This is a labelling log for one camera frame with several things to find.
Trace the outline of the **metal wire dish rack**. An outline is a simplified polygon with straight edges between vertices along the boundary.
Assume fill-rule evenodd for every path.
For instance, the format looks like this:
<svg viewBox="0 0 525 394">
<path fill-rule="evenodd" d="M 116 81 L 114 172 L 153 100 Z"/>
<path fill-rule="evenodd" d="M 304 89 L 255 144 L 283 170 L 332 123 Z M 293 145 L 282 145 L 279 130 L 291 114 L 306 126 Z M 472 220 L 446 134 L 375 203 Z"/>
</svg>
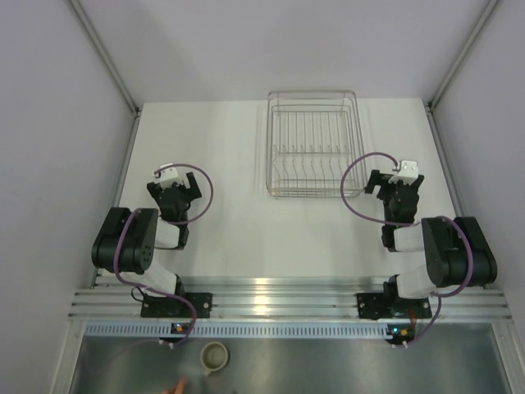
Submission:
<svg viewBox="0 0 525 394">
<path fill-rule="evenodd" d="M 279 89 L 267 96 L 266 187 L 275 198 L 353 198 L 367 169 L 356 93 Z"/>
</svg>

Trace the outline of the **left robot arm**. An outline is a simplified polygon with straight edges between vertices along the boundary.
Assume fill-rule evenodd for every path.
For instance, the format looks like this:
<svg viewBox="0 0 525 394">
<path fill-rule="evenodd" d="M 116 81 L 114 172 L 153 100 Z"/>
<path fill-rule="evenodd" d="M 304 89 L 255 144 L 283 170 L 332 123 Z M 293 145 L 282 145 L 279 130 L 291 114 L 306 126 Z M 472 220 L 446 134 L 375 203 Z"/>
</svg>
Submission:
<svg viewBox="0 0 525 394">
<path fill-rule="evenodd" d="M 158 306 L 167 315 L 181 315 L 187 305 L 179 276 L 154 260 L 157 250 L 182 250 L 189 238 L 188 211 L 202 197 L 192 172 L 184 177 L 175 168 L 160 170 L 146 189 L 155 208 L 110 208 L 91 249 L 94 267 L 119 273 L 146 291 L 162 291 Z"/>
</svg>

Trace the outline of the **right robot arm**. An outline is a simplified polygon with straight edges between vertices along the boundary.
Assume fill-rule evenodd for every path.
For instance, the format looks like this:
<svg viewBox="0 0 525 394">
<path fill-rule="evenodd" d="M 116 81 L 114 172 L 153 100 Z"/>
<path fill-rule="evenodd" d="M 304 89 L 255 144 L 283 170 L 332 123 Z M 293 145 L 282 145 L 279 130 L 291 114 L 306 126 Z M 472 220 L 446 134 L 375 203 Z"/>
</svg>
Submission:
<svg viewBox="0 0 525 394">
<path fill-rule="evenodd" d="M 474 217 L 423 218 L 415 221 L 424 176 L 404 182 L 395 175 L 371 171 L 364 192 L 379 188 L 386 223 L 381 241 L 393 253 L 424 253 L 425 262 L 384 283 L 383 305 L 395 317 L 413 308 L 413 300 L 423 299 L 441 288 L 485 286 L 497 278 L 497 262 L 483 231 Z"/>
</svg>

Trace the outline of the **person's hand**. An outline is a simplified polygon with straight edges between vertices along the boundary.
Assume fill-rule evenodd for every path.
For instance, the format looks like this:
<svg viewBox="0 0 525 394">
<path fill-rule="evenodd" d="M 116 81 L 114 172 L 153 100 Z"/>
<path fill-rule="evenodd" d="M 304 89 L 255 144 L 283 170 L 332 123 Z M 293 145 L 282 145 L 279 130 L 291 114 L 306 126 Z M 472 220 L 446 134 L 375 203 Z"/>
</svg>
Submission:
<svg viewBox="0 0 525 394">
<path fill-rule="evenodd" d="M 181 378 L 174 387 L 164 390 L 162 394 L 184 394 L 187 385 L 187 378 Z"/>
</svg>

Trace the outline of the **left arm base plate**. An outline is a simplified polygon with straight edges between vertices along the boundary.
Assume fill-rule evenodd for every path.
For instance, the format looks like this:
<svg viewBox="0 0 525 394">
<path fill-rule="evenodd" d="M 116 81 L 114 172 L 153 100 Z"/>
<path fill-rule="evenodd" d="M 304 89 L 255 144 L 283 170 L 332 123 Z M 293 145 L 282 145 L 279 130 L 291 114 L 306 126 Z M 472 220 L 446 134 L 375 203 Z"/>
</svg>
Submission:
<svg viewBox="0 0 525 394">
<path fill-rule="evenodd" d="M 187 292 L 185 298 L 193 305 L 197 318 L 209 318 L 212 312 L 212 293 Z M 191 318 L 192 310 L 180 301 L 165 296 L 146 294 L 141 301 L 142 318 Z"/>
</svg>

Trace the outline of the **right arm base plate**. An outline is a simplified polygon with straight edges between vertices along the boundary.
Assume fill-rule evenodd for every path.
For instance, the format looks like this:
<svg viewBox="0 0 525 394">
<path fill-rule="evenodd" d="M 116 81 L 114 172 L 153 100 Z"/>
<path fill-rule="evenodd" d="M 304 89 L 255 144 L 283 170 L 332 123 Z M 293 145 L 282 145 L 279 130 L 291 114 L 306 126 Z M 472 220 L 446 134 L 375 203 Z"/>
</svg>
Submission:
<svg viewBox="0 0 525 394">
<path fill-rule="evenodd" d="M 426 299 L 401 299 L 379 292 L 364 292 L 356 295 L 358 316 L 361 319 L 431 318 L 430 301 Z"/>
</svg>

